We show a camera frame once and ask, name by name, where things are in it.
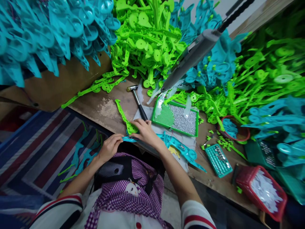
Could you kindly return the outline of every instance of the striped sleeve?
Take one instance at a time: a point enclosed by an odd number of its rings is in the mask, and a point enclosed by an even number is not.
[[[216,229],[207,209],[194,200],[182,205],[181,219],[183,229]]]
[[[81,194],[66,196],[41,206],[30,229],[71,228],[83,211]]]

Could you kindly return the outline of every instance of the wooden workbench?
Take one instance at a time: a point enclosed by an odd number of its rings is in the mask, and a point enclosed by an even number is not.
[[[128,77],[126,82],[122,82],[118,86],[115,86],[109,94],[103,90],[101,90],[99,93],[91,92],[79,97],[69,107],[91,121],[110,130],[111,132],[126,135],[126,125],[119,114],[115,99],[121,100],[121,106],[127,119],[133,120],[138,107],[135,98],[133,97],[133,93],[127,92],[126,88],[138,83],[139,77],[137,79]],[[143,88],[143,105],[146,105],[146,102],[149,100],[146,93],[147,89]],[[155,100],[153,100],[150,106],[154,106],[154,104]],[[205,120],[205,122],[199,126],[199,137],[196,139],[199,146],[203,145],[206,142],[206,136],[210,135],[208,130],[212,129],[215,131],[215,126],[207,122],[206,114],[200,112],[200,116]],[[212,139],[209,143],[215,144],[216,140],[217,135],[215,135],[214,139]],[[240,145],[236,145],[235,147],[242,150]],[[204,152],[201,151],[201,153],[204,155],[203,158],[199,153],[199,149],[196,149],[196,151],[198,155],[196,162],[202,165],[206,169],[207,173],[189,166],[189,176],[234,201],[250,212],[258,214],[259,211],[257,207],[255,207],[244,194],[237,193],[236,188],[231,185],[232,173],[221,179],[218,178]],[[223,149],[223,151],[232,167],[234,167],[236,163],[246,165],[245,161],[234,151],[228,152],[225,149]]]

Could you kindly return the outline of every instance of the red bowl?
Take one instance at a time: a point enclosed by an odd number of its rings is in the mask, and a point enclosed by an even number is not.
[[[232,140],[236,140],[238,142],[245,142],[250,138],[250,130],[248,127],[242,127],[241,126],[242,124],[233,115],[227,115],[227,116],[223,117],[221,119],[221,122],[223,123],[223,120],[226,118],[230,119],[231,122],[233,122],[237,126],[238,133],[236,135],[237,138],[235,139],[235,138],[231,137],[226,131],[221,131],[220,126],[218,125],[218,131],[224,137],[232,139]]]

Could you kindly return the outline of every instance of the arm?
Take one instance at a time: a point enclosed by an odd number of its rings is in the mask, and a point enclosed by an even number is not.
[[[92,160],[88,165],[69,185],[68,187],[58,196],[59,198],[73,195],[76,193],[83,194],[95,172],[105,164],[110,158],[115,155],[118,150],[119,144],[123,142],[122,134],[115,134],[110,136],[104,143],[99,154]]]
[[[180,208],[187,200],[195,200],[203,205],[188,174],[167,149],[165,143],[152,130],[152,122],[149,120],[143,121],[142,119],[136,119],[131,123],[140,131],[140,134],[132,134],[131,136],[146,142],[159,152],[168,177],[178,196]]]

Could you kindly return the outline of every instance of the hammer head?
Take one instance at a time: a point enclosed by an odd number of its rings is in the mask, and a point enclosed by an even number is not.
[[[138,89],[138,86],[137,85],[133,85],[133,86],[130,86],[127,88],[127,91],[132,91],[132,90],[137,90]]]

